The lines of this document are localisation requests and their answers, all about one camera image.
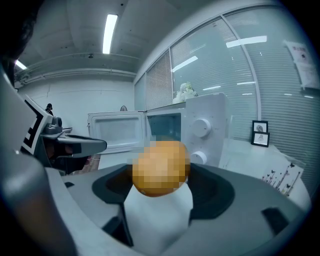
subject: knob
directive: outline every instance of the knob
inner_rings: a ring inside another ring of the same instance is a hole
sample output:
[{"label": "knob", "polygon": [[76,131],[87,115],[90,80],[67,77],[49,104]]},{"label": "knob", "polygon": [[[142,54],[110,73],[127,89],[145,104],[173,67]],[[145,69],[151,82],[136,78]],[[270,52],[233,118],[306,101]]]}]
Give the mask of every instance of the knob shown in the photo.
[{"label": "knob", "polygon": [[207,156],[201,151],[197,151],[190,156],[191,163],[205,165],[207,163]]},{"label": "knob", "polygon": [[206,119],[197,119],[191,126],[193,134],[199,138],[208,135],[211,131],[211,124]]}]

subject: ceiling pipe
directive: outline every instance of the ceiling pipe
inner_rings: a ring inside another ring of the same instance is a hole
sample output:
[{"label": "ceiling pipe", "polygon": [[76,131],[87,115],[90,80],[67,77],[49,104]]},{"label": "ceiling pipe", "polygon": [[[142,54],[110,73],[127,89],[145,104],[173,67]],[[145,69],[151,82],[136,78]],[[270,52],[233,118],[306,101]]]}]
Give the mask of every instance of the ceiling pipe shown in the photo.
[{"label": "ceiling pipe", "polygon": [[109,76],[119,76],[119,77],[128,77],[135,78],[136,73],[110,69],[110,68],[76,68],[76,69],[64,69],[54,72],[48,72],[41,75],[36,75],[33,77],[23,77],[18,80],[22,85],[28,85],[40,80],[61,78],[68,76],[78,76],[78,75],[109,75]]}]

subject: open microwave door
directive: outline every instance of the open microwave door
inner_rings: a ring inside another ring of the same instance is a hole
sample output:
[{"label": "open microwave door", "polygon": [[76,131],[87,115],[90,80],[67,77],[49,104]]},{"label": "open microwave door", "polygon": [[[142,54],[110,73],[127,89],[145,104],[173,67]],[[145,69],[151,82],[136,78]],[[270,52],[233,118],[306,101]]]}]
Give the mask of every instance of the open microwave door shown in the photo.
[{"label": "open microwave door", "polygon": [[144,146],[143,111],[89,113],[88,127],[90,137],[106,141],[107,148],[102,154],[127,152]]}]

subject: paper card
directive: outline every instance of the paper card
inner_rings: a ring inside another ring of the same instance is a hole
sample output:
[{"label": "paper card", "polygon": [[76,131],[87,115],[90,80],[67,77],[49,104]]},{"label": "paper card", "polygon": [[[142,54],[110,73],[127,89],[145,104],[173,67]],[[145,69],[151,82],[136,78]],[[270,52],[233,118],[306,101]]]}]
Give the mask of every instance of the paper card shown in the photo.
[{"label": "paper card", "polygon": [[268,184],[273,185],[274,181],[278,181],[281,177],[284,170],[286,170],[287,166],[290,162],[283,156],[281,153],[272,153],[270,154],[270,161],[264,170],[262,175],[262,179],[266,181]]},{"label": "paper card", "polygon": [[291,191],[297,177],[301,177],[305,164],[277,151],[269,157],[270,161],[261,179],[285,195]]},{"label": "paper card", "polygon": [[283,180],[278,187],[278,191],[284,195],[290,191],[290,188],[294,185],[297,177],[300,177],[303,173],[303,169],[301,167],[293,165],[291,164],[288,167],[287,174],[283,175]]}]

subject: ceiling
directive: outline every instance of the ceiling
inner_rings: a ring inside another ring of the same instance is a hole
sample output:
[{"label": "ceiling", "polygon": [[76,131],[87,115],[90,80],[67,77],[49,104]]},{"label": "ceiling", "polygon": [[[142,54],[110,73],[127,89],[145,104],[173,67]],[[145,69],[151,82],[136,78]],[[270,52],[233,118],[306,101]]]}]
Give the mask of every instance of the ceiling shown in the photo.
[{"label": "ceiling", "polygon": [[[32,77],[74,69],[137,72],[152,49],[185,17],[210,0],[46,0],[33,35],[15,67],[22,84]],[[108,14],[118,15],[110,54],[102,54]]]}]

